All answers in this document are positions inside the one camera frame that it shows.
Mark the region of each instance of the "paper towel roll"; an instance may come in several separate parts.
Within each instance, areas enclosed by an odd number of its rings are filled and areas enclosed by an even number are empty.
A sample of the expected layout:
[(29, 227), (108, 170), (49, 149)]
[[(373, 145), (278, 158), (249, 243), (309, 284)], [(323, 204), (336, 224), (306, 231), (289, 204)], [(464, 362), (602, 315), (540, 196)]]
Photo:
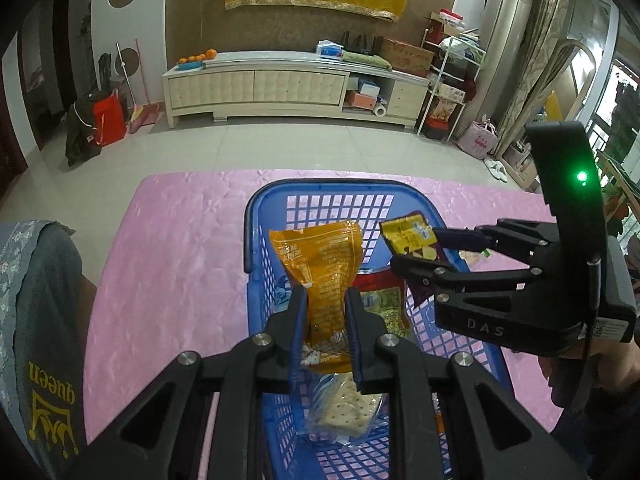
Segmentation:
[(383, 105), (382, 103), (378, 103), (377, 105), (375, 105), (373, 107), (373, 113), (377, 116), (377, 117), (384, 117), (386, 115), (386, 108), (385, 105)]

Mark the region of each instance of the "pink tablecloth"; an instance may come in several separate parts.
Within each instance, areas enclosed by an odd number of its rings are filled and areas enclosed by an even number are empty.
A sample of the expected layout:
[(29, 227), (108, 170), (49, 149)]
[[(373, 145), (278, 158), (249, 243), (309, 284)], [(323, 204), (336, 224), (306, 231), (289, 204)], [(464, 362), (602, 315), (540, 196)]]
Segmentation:
[[(391, 178), (424, 193), (449, 227), (498, 218), (549, 220), (540, 195), (430, 178), (335, 171), (170, 173), (140, 183), (116, 234), (95, 298), (84, 367), (86, 434), (93, 440), (183, 350), (225, 352), (247, 336), (244, 207), (281, 178)], [(520, 264), (493, 254), (483, 270)], [(504, 351), (518, 400), (550, 430), (537, 361)]]

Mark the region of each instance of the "tiled floor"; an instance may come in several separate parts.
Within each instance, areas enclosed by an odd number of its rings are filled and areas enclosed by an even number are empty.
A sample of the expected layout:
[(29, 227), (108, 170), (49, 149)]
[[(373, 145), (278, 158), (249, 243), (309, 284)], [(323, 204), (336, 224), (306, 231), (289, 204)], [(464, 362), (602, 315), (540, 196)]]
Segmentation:
[(76, 229), (84, 273), (97, 283), (124, 211), (140, 181), (172, 171), (322, 169), (427, 176), (517, 189), (493, 179), (484, 164), (452, 146), (394, 127), (322, 121), (185, 118), (145, 127), (69, 170), (65, 137), (30, 161), (0, 204), (0, 221), (55, 219)]

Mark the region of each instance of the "broom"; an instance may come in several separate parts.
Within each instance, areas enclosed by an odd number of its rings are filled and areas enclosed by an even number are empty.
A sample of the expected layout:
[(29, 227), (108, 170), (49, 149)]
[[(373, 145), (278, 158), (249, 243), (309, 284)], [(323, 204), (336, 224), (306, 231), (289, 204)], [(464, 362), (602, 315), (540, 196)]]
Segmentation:
[(122, 51), (120, 50), (120, 44), (116, 41), (116, 48), (118, 49), (118, 56), (120, 57), (120, 66), (122, 67), (122, 71), (124, 72), (124, 79), (127, 80), (127, 86), (129, 87), (129, 93), (131, 94), (131, 100), (133, 101), (133, 113), (131, 114), (130, 122), (135, 121), (138, 116), (144, 111), (144, 107), (136, 104), (136, 98), (133, 95), (133, 90), (131, 89), (131, 84), (129, 83), (129, 75), (127, 74), (127, 70), (125, 68), (124, 60), (122, 59)]
[(138, 59), (140, 60), (140, 75), (142, 76), (142, 85), (145, 89), (146, 105), (143, 106), (144, 111), (138, 116), (137, 120), (132, 121), (130, 124), (129, 131), (132, 134), (138, 131), (140, 126), (145, 126), (146, 124), (156, 124), (160, 109), (160, 105), (158, 103), (151, 104), (149, 102), (149, 92), (146, 89), (144, 63), (142, 62), (142, 52), (140, 51), (138, 38), (136, 38), (136, 51), (138, 53)]

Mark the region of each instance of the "cardboard box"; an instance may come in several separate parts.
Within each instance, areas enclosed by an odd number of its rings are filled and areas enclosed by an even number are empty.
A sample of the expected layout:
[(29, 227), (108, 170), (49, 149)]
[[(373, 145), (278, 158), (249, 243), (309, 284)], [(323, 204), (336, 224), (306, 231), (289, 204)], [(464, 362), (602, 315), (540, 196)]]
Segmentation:
[(355, 108), (364, 108), (365, 110), (373, 110), (376, 105), (376, 98), (367, 95), (358, 94), (353, 90), (349, 90), (345, 95), (345, 101)]
[(401, 72), (427, 77), (433, 60), (433, 52), (402, 41), (382, 38), (380, 56)]
[(440, 17), (439, 12), (432, 12), (430, 20), (434, 20), (435, 22), (439, 22), (443, 25), (442, 32), (444, 33), (445, 36), (453, 36), (454, 38), (458, 38), (460, 36), (460, 31), (457, 30), (452, 25), (449, 25), (449, 23), (447, 23), (446, 21), (444, 21)]
[(465, 91), (460, 90), (459, 88), (455, 88), (453, 86), (449, 86), (444, 83), (440, 83), (440, 91), (438, 92), (442, 97), (446, 97), (447, 99), (453, 99), (459, 103), (465, 101)]

